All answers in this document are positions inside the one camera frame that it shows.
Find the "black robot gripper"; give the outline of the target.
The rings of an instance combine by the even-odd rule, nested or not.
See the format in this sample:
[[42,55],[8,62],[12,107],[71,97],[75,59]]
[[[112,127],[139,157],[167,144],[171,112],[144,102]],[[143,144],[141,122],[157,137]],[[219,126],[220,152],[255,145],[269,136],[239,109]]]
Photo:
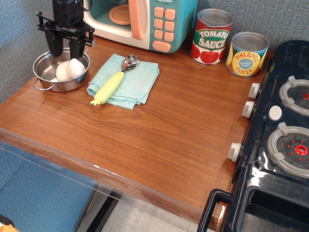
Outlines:
[[54,57],[63,52],[63,39],[70,39],[70,58],[79,59],[84,54],[86,45],[94,46],[94,28],[84,22],[84,13],[92,9],[90,0],[54,0],[53,12],[38,11],[39,30],[45,32],[45,37]]

